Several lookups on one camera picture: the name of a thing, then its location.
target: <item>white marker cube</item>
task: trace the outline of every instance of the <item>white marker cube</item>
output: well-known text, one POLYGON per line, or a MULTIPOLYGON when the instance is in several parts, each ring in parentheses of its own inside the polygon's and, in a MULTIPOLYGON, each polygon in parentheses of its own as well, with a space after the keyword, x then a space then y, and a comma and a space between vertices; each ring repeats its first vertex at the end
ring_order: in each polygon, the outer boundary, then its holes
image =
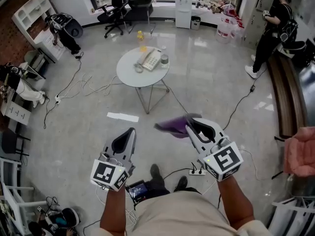
POLYGON ((91 180, 110 190, 119 191, 129 177, 125 167, 95 159, 91 180))
POLYGON ((244 162, 235 142, 203 158, 203 161, 205 169, 218 181, 237 172, 244 162))

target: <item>black backpack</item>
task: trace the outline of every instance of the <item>black backpack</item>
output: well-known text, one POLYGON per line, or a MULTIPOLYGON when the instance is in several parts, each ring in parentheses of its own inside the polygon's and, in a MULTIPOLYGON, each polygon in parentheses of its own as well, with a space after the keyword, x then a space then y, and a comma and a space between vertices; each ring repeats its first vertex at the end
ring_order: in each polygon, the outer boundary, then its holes
POLYGON ((292 42, 295 42, 296 35, 297 35, 297 29, 298 29, 298 23, 294 20, 294 13, 289 5, 283 4, 283 6, 286 7, 290 19, 287 21, 286 25, 282 27, 281 29, 278 28, 278 35, 283 44, 289 44, 292 42))

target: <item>black office chair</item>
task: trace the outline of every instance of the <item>black office chair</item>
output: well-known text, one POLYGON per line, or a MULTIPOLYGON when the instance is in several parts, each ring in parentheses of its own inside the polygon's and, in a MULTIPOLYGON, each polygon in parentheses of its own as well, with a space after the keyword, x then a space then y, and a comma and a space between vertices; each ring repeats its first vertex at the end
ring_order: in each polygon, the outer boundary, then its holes
MULTIPOLYGON (((150 15, 153 12, 152 0, 128 0, 128 4, 131 8, 131 11, 125 17, 128 21, 148 21, 148 25, 150 26, 150 15)), ((128 31, 130 33, 134 28, 135 24, 128 31)), ((153 32, 156 25, 154 24, 150 33, 153 32)))
POLYGON ((128 3, 126 2, 126 0, 112 0, 112 6, 114 7, 113 9, 107 11, 106 10, 107 5, 101 7, 104 10, 104 13, 99 15, 97 19, 104 24, 112 23, 105 27, 105 30, 110 28, 106 32, 104 36, 105 38, 107 38, 108 33, 110 33, 114 28, 118 28, 120 30, 120 35, 123 35, 124 32, 120 28, 120 25, 125 25, 125 28, 127 30, 126 22, 124 20, 124 16, 128 14, 128 11, 125 9, 125 6, 127 4, 128 3))
POLYGON ((29 156, 28 154, 24 154, 23 152, 23 144, 24 140, 30 141, 30 139, 23 137, 19 134, 14 133, 11 129, 7 129, 3 131, 1 137, 1 148, 6 154, 20 154, 20 160, 22 159, 22 155, 29 156), (16 147, 18 138, 22 140, 21 149, 16 147))

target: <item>telephone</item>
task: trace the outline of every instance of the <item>telephone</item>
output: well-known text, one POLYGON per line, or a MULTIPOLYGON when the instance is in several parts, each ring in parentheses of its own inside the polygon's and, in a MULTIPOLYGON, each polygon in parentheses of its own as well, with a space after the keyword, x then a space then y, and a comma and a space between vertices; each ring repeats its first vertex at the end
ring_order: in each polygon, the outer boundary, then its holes
POLYGON ((143 68, 152 71, 157 66, 160 60, 161 51, 155 48, 150 48, 141 55, 137 63, 141 65, 143 68))

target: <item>person's left hand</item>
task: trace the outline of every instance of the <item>person's left hand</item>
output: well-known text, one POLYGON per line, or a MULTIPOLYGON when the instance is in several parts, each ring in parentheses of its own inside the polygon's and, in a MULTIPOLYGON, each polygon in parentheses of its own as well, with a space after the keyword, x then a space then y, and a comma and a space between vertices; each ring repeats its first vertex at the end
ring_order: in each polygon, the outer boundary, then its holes
POLYGON ((73 229, 69 228, 67 229, 66 236, 72 236, 73 235, 73 229))

